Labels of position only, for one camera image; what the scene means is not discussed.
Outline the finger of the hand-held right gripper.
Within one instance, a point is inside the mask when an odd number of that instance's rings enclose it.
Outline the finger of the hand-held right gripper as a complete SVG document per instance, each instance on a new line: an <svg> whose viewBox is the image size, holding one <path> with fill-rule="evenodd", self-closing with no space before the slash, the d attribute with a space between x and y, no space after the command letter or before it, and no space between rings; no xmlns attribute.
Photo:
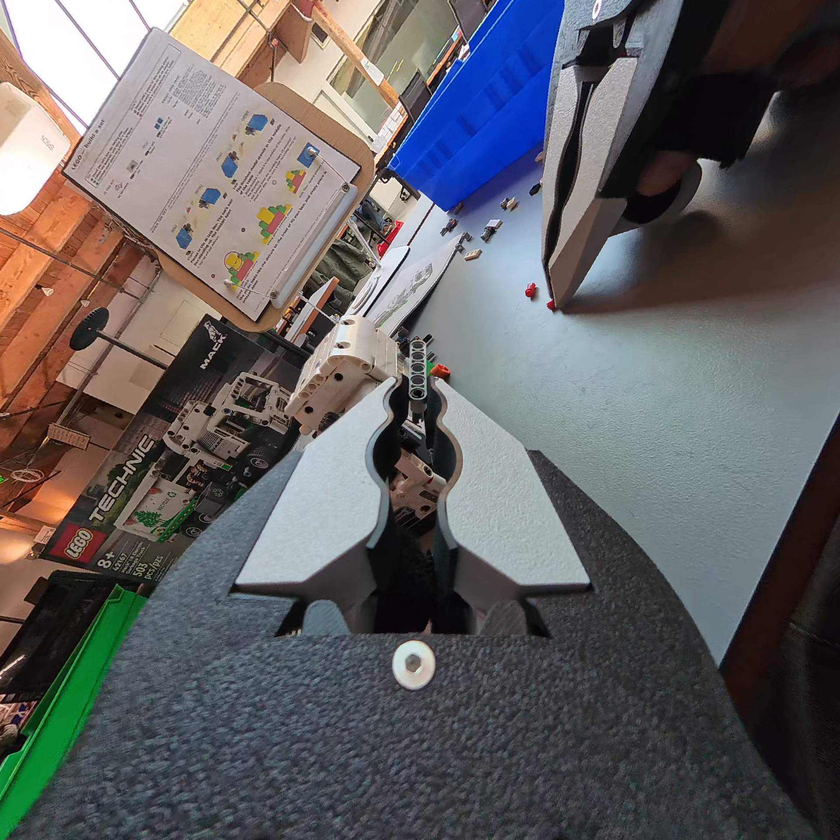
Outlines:
<svg viewBox="0 0 840 840"><path fill-rule="evenodd" d="M550 117L542 176L542 268L549 288L552 287L550 259L560 241L562 213L571 195L581 155L585 74L580 66L572 65L560 71Z"/></svg>
<svg viewBox="0 0 840 840"><path fill-rule="evenodd" d="M600 191L636 68L636 58L617 60L594 85L586 103L575 137L574 178L550 254L550 285L557 309L571 302L627 204L625 198L601 197Z"/></svg>

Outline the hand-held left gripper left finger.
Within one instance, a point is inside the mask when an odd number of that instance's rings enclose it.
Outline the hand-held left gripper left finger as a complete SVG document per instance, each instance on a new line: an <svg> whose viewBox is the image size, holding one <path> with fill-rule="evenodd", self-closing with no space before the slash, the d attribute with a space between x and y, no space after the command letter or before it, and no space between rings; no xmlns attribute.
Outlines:
<svg viewBox="0 0 840 840"><path fill-rule="evenodd" d="M400 456L403 378L376 386L305 447L234 583L247 594L333 602L354 633L375 630L400 529L389 476Z"/></svg>

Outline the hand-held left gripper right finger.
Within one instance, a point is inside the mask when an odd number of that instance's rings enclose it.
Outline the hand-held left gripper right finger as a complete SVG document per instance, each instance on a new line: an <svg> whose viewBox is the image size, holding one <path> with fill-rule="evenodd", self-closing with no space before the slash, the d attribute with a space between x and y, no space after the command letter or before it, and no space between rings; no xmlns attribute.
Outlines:
<svg viewBox="0 0 840 840"><path fill-rule="evenodd" d="M580 594L588 575L525 447L431 379L436 634L546 635L529 599Z"/></svg>

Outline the white lego truck model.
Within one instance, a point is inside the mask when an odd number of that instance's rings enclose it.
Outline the white lego truck model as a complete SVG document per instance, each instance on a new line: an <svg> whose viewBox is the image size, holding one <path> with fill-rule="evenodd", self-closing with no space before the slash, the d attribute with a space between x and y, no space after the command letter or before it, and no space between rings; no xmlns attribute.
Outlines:
<svg viewBox="0 0 840 840"><path fill-rule="evenodd" d="M407 331L396 339L361 316L345 316L320 342L304 365L287 412L300 434L324 432L385 380L406 375ZM438 497L445 487L434 472L434 435L425 428L425 414L416 423L408 408L400 428L402 454L391 478L391 501L399 525L421 536L434 525Z"/></svg>

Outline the dark grey lego beam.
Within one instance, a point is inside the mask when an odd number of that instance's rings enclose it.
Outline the dark grey lego beam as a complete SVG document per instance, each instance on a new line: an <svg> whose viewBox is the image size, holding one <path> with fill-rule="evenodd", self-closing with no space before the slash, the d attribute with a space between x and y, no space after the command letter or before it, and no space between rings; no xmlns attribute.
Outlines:
<svg viewBox="0 0 840 840"><path fill-rule="evenodd" d="M408 380L409 412L418 423L427 407L427 342L411 339L407 345L406 375Z"/></svg>

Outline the black lego set box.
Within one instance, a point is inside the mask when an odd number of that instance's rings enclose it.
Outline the black lego set box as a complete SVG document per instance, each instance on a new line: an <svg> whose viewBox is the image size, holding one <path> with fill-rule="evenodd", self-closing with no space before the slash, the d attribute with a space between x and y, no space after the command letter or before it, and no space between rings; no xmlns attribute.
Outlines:
<svg viewBox="0 0 840 840"><path fill-rule="evenodd" d="M155 584L290 451L309 350L204 316L40 557Z"/></svg>

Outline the lego instruction booklet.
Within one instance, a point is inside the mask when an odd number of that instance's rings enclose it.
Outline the lego instruction booklet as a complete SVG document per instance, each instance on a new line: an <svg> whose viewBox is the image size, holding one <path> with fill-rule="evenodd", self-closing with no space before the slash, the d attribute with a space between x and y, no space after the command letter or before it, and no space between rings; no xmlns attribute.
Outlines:
<svg viewBox="0 0 840 840"><path fill-rule="evenodd" d="M452 259L460 251L457 241L402 266L367 309L364 317L379 330L393 335L436 288Z"/></svg>

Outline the person's right hand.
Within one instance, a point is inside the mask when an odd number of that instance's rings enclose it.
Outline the person's right hand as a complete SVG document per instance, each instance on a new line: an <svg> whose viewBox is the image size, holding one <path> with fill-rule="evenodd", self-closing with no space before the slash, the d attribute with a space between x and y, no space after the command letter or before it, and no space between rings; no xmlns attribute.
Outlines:
<svg viewBox="0 0 840 840"><path fill-rule="evenodd" d="M815 85L838 73L838 33L805 35L820 27L837 2L731 2L708 52L701 76L770 70L778 89Z"/></svg>

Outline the blue plastic bin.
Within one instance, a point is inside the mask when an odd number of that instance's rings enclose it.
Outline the blue plastic bin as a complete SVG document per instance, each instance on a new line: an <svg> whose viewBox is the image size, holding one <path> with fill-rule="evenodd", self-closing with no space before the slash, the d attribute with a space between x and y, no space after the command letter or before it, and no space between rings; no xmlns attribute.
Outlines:
<svg viewBox="0 0 840 840"><path fill-rule="evenodd" d="M450 210L543 142L563 1L496 2L389 169Z"/></svg>

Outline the white stand base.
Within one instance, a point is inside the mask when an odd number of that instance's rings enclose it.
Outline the white stand base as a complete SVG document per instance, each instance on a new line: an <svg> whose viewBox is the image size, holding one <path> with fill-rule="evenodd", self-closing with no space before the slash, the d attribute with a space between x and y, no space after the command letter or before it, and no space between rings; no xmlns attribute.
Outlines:
<svg viewBox="0 0 840 840"><path fill-rule="evenodd" d="M346 316L360 315L363 317L371 311L391 279L401 269L410 250L408 246L392 246L388 249L380 264L372 270L372 273L364 281L358 284L354 297L345 312Z"/></svg>

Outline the green plastic bin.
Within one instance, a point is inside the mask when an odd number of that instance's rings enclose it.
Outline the green plastic bin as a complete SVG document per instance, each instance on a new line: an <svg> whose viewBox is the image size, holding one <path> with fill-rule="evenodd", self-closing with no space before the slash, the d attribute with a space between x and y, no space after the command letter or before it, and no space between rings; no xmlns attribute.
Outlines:
<svg viewBox="0 0 840 840"><path fill-rule="evenodd" d="M55 572L2 653L2 837L65 762L148 601L143 585Z"/></svg>

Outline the printed instruction sheet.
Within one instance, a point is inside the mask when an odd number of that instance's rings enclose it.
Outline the printed instruction sheet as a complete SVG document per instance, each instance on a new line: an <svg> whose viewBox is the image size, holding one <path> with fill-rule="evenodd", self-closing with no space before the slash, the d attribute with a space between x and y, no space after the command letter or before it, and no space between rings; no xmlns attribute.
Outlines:
<svg viewBox="0 0 840 840"><path fill-rule="evenodd" d="M258 320L350 204L360 167L153 28L91 121L67 180Z"/></svg>

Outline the white projector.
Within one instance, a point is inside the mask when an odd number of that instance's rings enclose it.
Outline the white projector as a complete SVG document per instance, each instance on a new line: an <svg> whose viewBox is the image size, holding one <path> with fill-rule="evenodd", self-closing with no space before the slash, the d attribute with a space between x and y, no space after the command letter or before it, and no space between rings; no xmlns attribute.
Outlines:
<svg viewBox="0 0 840 840"><path fill-rule="evenodd" d="M1 84L1 215L31 204L70 150L70 141L36 100Z"/></svg>

